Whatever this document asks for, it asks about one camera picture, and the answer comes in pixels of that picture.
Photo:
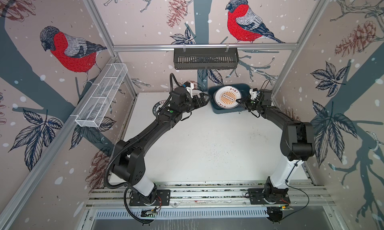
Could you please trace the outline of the orange sunburst plate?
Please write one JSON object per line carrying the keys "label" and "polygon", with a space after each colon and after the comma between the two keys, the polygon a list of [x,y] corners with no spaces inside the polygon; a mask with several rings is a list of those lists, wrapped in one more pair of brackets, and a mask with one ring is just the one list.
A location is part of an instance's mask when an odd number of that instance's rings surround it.
{"label": "orange sunburst plate", "polygon": [[225,110],[230,110],[236,108],[239,103],[237,100],[242,98],[241,92],[232,86],[224,86],[219,88],[214,93],[214,102],[215,104]]}

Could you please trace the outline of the green ring plate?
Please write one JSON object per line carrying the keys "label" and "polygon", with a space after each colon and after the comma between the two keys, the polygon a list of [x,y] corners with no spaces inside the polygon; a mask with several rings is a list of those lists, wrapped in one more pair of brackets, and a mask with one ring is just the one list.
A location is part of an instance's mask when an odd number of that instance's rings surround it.
{"label": "green ring plate", "polygon": [[157,102],[154,106],[153,106],[153,115],[156,116],[158,114],[158,112],[160,111],[160,109],[164,106],[164,104],[166,103],[166,100],[161,100],[159,102]]}

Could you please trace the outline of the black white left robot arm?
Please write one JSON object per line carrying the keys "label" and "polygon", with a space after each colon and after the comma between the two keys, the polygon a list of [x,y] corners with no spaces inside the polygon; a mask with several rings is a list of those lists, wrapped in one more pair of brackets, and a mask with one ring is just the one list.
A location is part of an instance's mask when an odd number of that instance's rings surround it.
{"label": "black white left robot arm", "polygon": [[157,198],[157,186],[146,176],[145,156],[153,144],[178,122],[186,120],[184,113],[206,106],[211,96],[202,92],[193,94],[193,88],[177,87],[156,112],[155,120],[137,136],[125,142],[120,140],[107,165],[103,180],[109,189],[126,187],[138,194],[143,204],[152,204]]}

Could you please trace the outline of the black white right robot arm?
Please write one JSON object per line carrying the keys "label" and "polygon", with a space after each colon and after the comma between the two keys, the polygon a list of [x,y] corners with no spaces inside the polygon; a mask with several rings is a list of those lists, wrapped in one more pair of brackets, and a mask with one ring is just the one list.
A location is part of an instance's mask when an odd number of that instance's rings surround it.
{"label": "black white right robot arm", "polygon": [[274,123],[282,130],[280,149],[282,158],[266,180],[263,199],[269,204],[286,203],[289,183],[296,170],[315,154],[314,128],[283,113],[272,104],[272,91],[250,89],[247,97],[236,100],[248,112],[258,112],[257,117]]}

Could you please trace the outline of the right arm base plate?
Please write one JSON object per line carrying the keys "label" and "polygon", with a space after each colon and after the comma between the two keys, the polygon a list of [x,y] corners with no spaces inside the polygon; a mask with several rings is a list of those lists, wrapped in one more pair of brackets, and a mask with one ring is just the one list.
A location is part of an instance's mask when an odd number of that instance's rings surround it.
{"label": "right arm base plate", "polygon": [[248,189],[251,205],[290,205],[291,200],[286,189]]}

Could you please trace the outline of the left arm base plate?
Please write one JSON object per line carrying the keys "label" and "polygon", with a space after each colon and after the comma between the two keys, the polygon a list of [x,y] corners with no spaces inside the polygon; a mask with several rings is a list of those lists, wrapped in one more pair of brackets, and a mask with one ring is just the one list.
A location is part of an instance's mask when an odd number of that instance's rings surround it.
{"label": "left arm base plate", "polygon": [[170,190],[153,190],[148,196],[133,192],[130,197],[130,207],[168,206],[170,204]]}

